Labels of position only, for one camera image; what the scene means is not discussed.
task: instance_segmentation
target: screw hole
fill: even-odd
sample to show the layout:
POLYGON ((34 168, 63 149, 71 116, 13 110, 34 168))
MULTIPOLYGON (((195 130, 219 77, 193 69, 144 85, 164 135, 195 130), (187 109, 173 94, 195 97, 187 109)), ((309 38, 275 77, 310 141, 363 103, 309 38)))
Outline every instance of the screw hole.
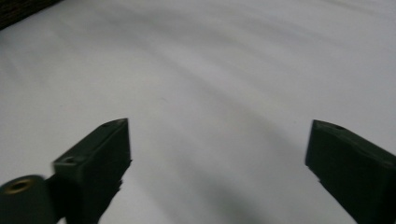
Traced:
POLYGON ((33 184, 32 179, 23 179, 15 183, 12 183, 8 188, 6 188, 6 194, 16 194, 29 189, 33 184))

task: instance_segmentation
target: white surface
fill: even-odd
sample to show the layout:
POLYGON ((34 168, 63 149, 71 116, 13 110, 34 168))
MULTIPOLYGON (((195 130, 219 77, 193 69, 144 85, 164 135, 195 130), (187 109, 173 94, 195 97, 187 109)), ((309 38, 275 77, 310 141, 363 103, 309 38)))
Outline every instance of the white surface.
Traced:
POLYGON ((392 0, 66 0, 0 32, 0 182, 129 118, 101 223, 355 223, 304 166, 312 119, 396 154, 392 0))

